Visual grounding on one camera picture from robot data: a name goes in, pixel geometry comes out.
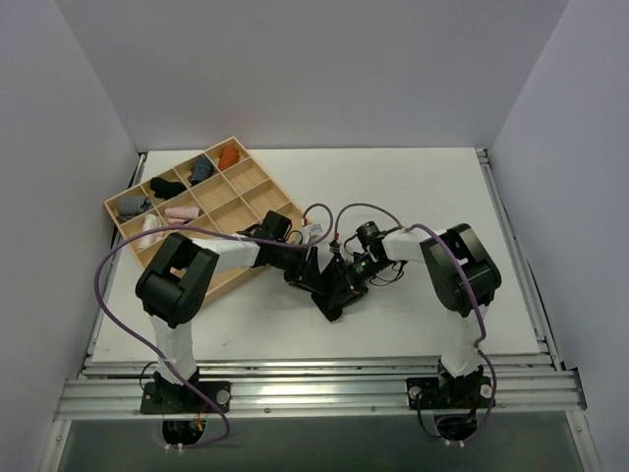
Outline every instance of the wooden compartment organizer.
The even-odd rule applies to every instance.
[[[238,163],[225,171],[220,171],[218,169],[220,153],[228,145],[233,145],[238,149],[239,160]],[[211,160],[214,165],[214,173],[203,182],[193,186],[188,180],[197,156],[155,176],[169,182],[180,182],[186,186],[185,192],[172,199],[157,198],[150,189],[149,181],[145,181],[105,202],[107,212],[124,238],[130,238],[141,232],[144,219],[148,214],[156,216],[163,226],[167,226],[169,218],[166,210],[172,207],[199,208],[199,216],[188,222],[187,225],[224,234],[233,234],[252,224],[261,222],[269,210],[277,211],[291,218],[293,229],[302,226],[302,211],[270,179],[264,169],[236,138],[230,138],[210,147],[200,155]],[[151,208],[131,219],[121,221],[116,203],[119,198],[127,196],[148,197]],[[191,238],[211,238],[211,236],[194,231],[184,230],[180,232]],[[167,233],[167,231],[157,233],[155,241],[143,249],[141,249],[140,240],[131,243],[131,250],[142,267],[148,266]],[[205,294],[204,304],[227,293],[259,271],[260,268],[234,268],[215,274],[209,285],[209,290]]]

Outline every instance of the metal frame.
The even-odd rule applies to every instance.
[[[500,383],[494,411],[498,414],[565,412],[584,469],[599,471],[596,448],[583,413],[586,402],[578,373],[562,368],[535,280],[496,190],[486,151],[478,150],[477,155],[541,351],[530,355],[492,356]],[[142,166],[143,159],[137,181],[141,179]],[[98,336],[102,315],[101,312],[92,340]],[[89,357],[92,352],[93,343],[80,379],[66,382],[40,470],[56,470],[72,421],[154,420],[138,412],[143,364],[93,363]],[[436,362],[436,357],[421,357],[201,361],[199,364],[202,377],[232,383],[230,417],[259,418],[415,415],[417,413],[407,406],[405,380],[433,376]]]

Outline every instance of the black cable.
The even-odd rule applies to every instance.
[[[387,285],[397,282],[400,278],[404,276],[404,266],[406,265],[406,261],[399,262],[399,264],[399,269],[395,270],[395,268],[393,268],[397,272],[397,274],[391,280],[386,280],[384,278],[378,277],[377,275],[374,275],[370,280],[370,285],[373,285],[374,287],[386,287]],[[380,280],[384,283],[373,283],[375,279]]]
[[[346,239],[345,242],[343,243],[343,249],[345,250],[345,252],[347,253],[348,256],[354,256],[354,255],[352,253],[350,253],[349,250],[347,249],[347,243],[349,243],[350,241],[356,239],[357,237],[358,237],[358,234],[355,234],[351,238]]]
[[[144,378],[144,373],[146,372],[146,369],[148,369],[153,364],[157,364],[157,361],[150,361],[148,364],[146,364],[143,367],[142,371],[140,372],[140,388],[142,389],[143,392],[146,392],[146,390],[144,390],[144,385],[142,385],[142,380]]]
[[[435,438],[436,440],[442,440],[443,439],[442,435],[435,435],[431,433],[424,425],[424,420],[422,419],[422,408],[420,407],[420,394],[419,393],[415,397],[415,403],[417,404],[417,418],[418,420],[420,420],[420,426],[424,430],[424,433],[426,433],[431,438]]]
[[[452,416],[452,417],[445,417],[443,420],[441,420],[438,424],[438,426],[435,426],[435,429],[437,430],[437,435],[434,433],[431,433],[427,428],[426,425],[424,424],[424,420],[422,419],[422,408],[420,406],[420,393],[417,394],[417,396],[415,397],[415,402],[417,404],[417,418],[420,422],[420,426],[422,427],[422,430],[424,430],[424,433],[426,433],[427,436],[430,436],[431,438],[435,438],[436,440],[448,440],[451,442],[459,442],[459,441],[464,441],[466,438],[468,438],[472,432],[471,431],[470,434],[465,437],[465,438],[461,438],[461,430],[463,428],[467,428],[470,426],[469,421],[474,418],[474,420],[476,421],[476,411],[478,408],[478,405],[475,405],[470,412],[465,415],[465,416]]]
[[[295,243],[295,244],[302,244],[304,242],[304,235],[302,234],[301,231],[299,231],[297,229],[294,229],[290,233],[288,233],[288,236],[286,236],[286,241],[288,241],[291,238],[291,234],[293,234],[293,233],[299,234],[300,237],[302,238],[299,243]]]

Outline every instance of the black joint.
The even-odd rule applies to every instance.
[[[218,255],[189,238],[170,234],[136,285],[144,310],[175,328],[189,322],[200,310],[214,274]],[[185,270],[179,277],[175,270]]]
[[[468,224],[459,224],[441,236],[457,260],[466,260],[462,269],[470,281],[479,305],[489,305],[495,290],[501,285],[500,271],[474,230]],[[433,239],[420,244],[430,280],[439,301],[445,308],[466,318],[472,311],[472,302],[465,285],[443,248]]]

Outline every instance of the white backdrop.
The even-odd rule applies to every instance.
[[[57,0],[140,150],[488,147],[567,0]]]
[[[93,328],[102,201],[138,155],[55,5],[0,4],[0,470],[31,471]]]
[[[572,0],[491,153],[605,471],[625,471],[629,2]]]

